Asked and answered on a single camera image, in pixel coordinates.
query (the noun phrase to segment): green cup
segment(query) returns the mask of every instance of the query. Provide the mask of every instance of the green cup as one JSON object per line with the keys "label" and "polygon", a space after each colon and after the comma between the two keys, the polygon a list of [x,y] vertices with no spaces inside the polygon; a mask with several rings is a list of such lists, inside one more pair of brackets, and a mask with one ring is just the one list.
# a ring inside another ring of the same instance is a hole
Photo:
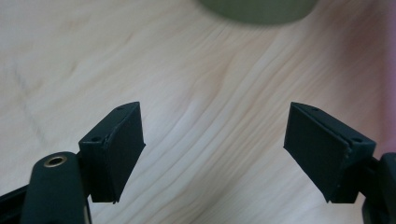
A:
{"label": "green cup", "polygon": [[254,24],[282,24],[308,15],[318,0],[199,0],[226,18]]}

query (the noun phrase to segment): wood grain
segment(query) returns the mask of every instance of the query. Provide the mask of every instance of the wood grain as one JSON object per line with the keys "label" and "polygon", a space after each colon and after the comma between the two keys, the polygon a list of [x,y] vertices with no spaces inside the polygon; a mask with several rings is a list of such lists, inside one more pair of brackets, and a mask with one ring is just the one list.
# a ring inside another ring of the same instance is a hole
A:
{"label": "wood grain", "polygon": [[295,101],[383,146],[387,5],[252,26],[192,0],[1,1],[0,194],[139,101],[147,147],[94,223],[361,223],[362,197],[326,204],[283,138]]}

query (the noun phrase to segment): wooden table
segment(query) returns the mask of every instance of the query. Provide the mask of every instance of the wooden table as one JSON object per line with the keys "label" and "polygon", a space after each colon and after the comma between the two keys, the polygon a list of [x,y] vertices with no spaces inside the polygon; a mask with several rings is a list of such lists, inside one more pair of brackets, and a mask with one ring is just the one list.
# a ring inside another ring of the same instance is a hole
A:
{"label": "wooden table", "polygon": [[94,223],[361,223],[363,198],[326,204],[283,139],[294,101],[384,145],[387,4],[262,27],[194,0],[2,1],[0,194],[139,101],[147,146]]}

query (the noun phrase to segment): screw hole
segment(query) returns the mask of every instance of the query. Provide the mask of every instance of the screw hole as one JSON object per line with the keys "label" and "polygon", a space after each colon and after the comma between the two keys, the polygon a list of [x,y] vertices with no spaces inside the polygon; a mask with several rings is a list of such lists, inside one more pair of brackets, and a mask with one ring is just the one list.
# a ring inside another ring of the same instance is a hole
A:
{"label": "screw hole", "polygon": [[93,137],[91,140],[93,142],[99,142],[101,139],[102,139],[101,137],[96,136],[96,137]]}
{"label": "screw hole", "polygon": [[55,166],[59,166],[67,161],[66,156],[56,156],[48,159],[46,162],[44,162],[44,166],[48,168],[52,168]]}
{"label": "screw hole", "polygon": [[354,142],[362,142],[363,140],[361,140],[360,138],[352,138],[352,141],[354,141]]}

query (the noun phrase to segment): light wooden surface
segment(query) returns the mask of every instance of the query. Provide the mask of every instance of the light wooden surface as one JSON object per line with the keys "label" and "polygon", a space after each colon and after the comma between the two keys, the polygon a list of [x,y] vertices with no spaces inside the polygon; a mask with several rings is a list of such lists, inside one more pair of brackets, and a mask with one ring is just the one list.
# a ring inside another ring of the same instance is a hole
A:
{"label": "light wooden surface", "polygon": [[0,194],[139,101],[147,147],[94,223],[361,223],[283,149],[291,101],[384,144],[387,1],[260,27],[193,0],[0,2]]}

